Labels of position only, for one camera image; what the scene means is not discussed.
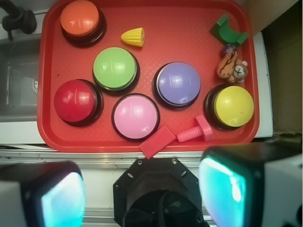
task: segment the red button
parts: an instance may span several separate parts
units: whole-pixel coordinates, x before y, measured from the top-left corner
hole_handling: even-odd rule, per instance
[[[66,122],[86,120],[96,108],[94,90],[84,81],[70,80],[57,90],[54,107],[59,117]]]

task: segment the orange button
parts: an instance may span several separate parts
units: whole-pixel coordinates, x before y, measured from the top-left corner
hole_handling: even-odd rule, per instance
[[[92,2],[77,0],[64,8],[60,16],[60,23],[70,35],[88,35],[99,23],[99,12]]]

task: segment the red block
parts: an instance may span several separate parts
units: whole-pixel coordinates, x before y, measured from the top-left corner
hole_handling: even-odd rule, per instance
[[[164,125],[143,143],[141,143],[139,145],[139,148],[147,157],[147,159],[150,159],[175,139],[176,136],[169,130],[166,125]]]

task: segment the yellow corn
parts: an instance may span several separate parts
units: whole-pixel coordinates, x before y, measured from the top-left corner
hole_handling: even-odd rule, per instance
[[[124,32],[121,35],[121,40],[126,44],[132,46],[140,46],[144,45],[144,29],[142,27],[135,28],[129,31]]]

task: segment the plastic tray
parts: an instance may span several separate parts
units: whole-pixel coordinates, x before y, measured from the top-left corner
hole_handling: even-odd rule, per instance
[[[245,126],[234,131],[213,128],[214,140],[201,138],[167,146],[164,151],[197,151],[209,146],[250,142],[258,129],[259,107],[255,53],[248,16],[232,0],[91,0],[102,10],[107,20],[104,38],[94,46],[79,48],[70,45],[62,35],[60,14],[71,0],[54,4],[45,16],[39,71],[38,128],[43,140],[62,152],[137,152],[139,142],[121,138],[111,123],[114,104],[120,98],[103,93],[104,110],[100,118],[87,127],[72,127],[56,114],[53,98],[60,85],[71,79],[93,82],[92,66],[99,52],[108,47],[122,47],[138,60],[141,75],[132,92],[143,93],[155,100],[152,79],[162,65],[182,61],[193,66],[201,77],[201,92],[196,102],[181,111],[166,109],[158,104],[160,126],[167,125],[174,134],[197,126],[195,117],[204,114],[203,102],[209,90],[225,83],[215,69],[221,59],[223,44],[210,29],[223,15],[229,16],[232,29],[248,32],[248,39],[238,47],[239,58],[249,64],[245,87],[253,96],[255,112]],[[143,48],[129,46],[120,35],[132,28],[143,27]]]

